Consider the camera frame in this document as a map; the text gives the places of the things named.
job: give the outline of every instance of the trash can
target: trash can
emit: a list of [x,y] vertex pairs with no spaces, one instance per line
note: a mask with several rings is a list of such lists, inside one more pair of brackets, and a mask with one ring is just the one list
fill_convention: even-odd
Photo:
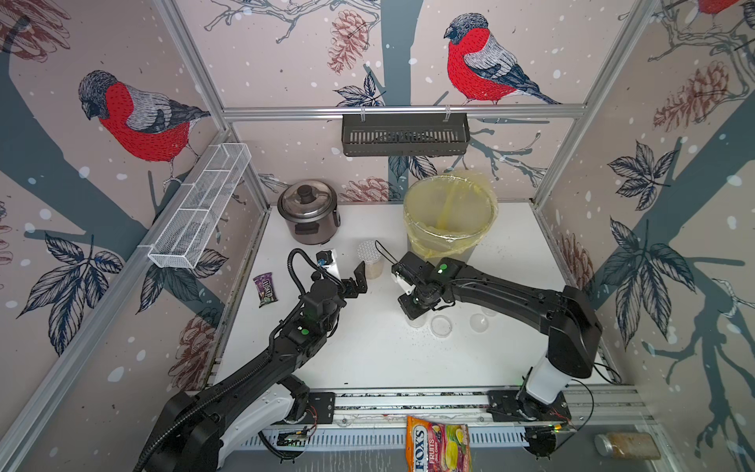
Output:
[[431,264],[442,258],[469,261],[497,215],[492,187],[473,172],[418,180],[404,197],[410,250]]

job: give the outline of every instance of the red bird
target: red bird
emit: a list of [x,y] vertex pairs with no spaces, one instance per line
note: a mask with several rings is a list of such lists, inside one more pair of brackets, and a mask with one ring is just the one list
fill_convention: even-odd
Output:
[[448,78],[472,100],[498,103],[502,97],[531,95],[545,103],[558,103],[543,95],[516,63],[516,57],[498,44],[479,13],[459,15],[445,31],[448,43]]
[[87,118],[99,117],[128,152],[145,161],[171,163],[171,176],[163,181],[163,188],[172,181],[180,183],[173,177],[173,158],[189,146],[189,134],[197,121],[210,116],[196,106],[118,82],[102,70],[83,78],[79,99]]

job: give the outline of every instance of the white table surface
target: white table surface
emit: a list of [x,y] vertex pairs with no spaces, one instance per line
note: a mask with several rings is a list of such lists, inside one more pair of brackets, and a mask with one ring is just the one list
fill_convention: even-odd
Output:
[[[333,239],[322,246],[307,246],[291,237],[277,208],[272,209],[251,275],[272,272],[278,301],[260,308],[254,281],[249,279],[223,352],[218,381],[258,355],[267,346],[270,331],[294,307],[298,291],[285,266],[290,250],[303,248],[313,260],[317,251],[337,250],[342,278],[353,276],[359,263],[356,247],[362,241],[378,239],[398,259],[406,252],[401,205],[339,205],[338,210],[342,225]],[[474,249],[469,264],[523,285],[558,291],[564,287],[526,203],[498,205],[498,219]],[[300,256],[294,259],[294,268],[309,288],[312,269]],[[396,300],[401,294],[386,261],[381,276],[368,280],[368,292],[347,300],[335,335],[296,376],[310,388],[319,389],[515,385],[547,348],[545,335],[501,313],[488,318],[485,332],[474,332],[470,317],[482,311],[465,303],[440,312],[451,320],[453,330],[447,338],[438,339],[430,332],[429,320],[419,329],[406,322]],[[605,381],[593,374],[586,383]]]

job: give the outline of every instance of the rice cooker lid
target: rice cooker lid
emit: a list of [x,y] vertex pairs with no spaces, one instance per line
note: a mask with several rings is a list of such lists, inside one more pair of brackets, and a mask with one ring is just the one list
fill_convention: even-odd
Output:
[[319,180],[303,180],[286,189],[278,201],[281,215],[297,223],[316,221],[335,209],[335,191]]

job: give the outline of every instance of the black metal shelf basket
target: black metal shelf basket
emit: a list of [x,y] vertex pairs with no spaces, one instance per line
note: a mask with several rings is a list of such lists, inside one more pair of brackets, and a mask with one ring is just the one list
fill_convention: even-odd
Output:
[[467,151],[466,113],[344,115],[346,156],[459,156]]

